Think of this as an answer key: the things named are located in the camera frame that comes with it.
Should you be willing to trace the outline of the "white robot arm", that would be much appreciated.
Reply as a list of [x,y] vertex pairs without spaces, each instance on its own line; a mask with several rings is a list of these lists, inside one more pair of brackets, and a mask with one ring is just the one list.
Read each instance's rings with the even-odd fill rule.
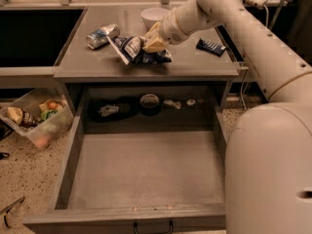
[[229,135],[224,160],[227,234],[312,234],[312,67],[242,0],[188,0],[147,34],[152,52],[221,23],[261,103]]

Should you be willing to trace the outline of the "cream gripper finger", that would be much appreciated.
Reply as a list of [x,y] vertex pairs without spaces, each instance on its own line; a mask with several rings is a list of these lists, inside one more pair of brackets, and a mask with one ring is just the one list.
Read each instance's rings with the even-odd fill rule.
[[142,49],[147,53],[158,53],[164,51],[167,48],[167,45],[168,43],[165,41],[154,39],[152,41],[146,42]]
[[159,23],[156,22],[143,36],[140,36],[142,41],[156,39],[159,36]]

